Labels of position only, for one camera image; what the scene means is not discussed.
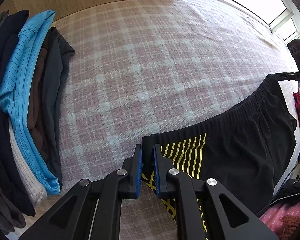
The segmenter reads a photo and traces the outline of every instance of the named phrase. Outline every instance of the red cloth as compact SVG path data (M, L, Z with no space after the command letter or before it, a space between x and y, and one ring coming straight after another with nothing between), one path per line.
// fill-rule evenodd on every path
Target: red cloth
M300 127L300 93L293 92L293 97L294 97L294 105L295 105L297 113L298 113L299 127Z

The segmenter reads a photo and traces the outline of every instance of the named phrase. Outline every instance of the white knit fabric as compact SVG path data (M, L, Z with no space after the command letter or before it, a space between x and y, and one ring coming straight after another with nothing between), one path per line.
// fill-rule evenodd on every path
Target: white knit fabric
M20 149L17 145L16 138L14 137L13 128L11 121L9 119L9 133L10 133L10 143L14 161L16 163L19 175L21 177L22 183L26 188L27 194L31 203L36 206L42 200L47 198L47 192L41 183L36 179L33 172L30 170L28 164L23 158Z

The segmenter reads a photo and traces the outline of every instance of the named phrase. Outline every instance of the pink shirt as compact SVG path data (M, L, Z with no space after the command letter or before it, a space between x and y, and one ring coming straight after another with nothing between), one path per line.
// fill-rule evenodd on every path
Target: pink shirt
M290 206L289 204L279 203L272 206L268 211L260 217L260 220L268 226L276 235L280 232L283 226L281 219L290 215L293 217L300 217L300 202L295 206Z

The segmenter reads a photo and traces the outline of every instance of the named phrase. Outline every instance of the elastic waistband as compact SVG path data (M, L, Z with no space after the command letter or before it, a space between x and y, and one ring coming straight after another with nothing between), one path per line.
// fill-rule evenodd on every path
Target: elastic waistband
M249 120L259 109L260 103L269 92L277 95L284 100L280 85L270 75L267 75L259 87L245 100L233 106L231 109L223 112L208 120L181 128L179 130L152 134L151 143L166 145L171 142L183 141L207 133L207 136L215 136L225 133L238 124Z

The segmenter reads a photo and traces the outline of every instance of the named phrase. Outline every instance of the brown shirt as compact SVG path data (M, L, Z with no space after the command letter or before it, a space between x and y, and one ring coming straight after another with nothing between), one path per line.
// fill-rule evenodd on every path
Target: brown shirt
M45 59L47 57L47 38L45 38L42 47L39 52L37 63L34 68L34 74L32 78L27 127L33 139L35 146L37 147L41 157L45 162L49 160L49 148L47 138L42 124L42 81L44 77Z

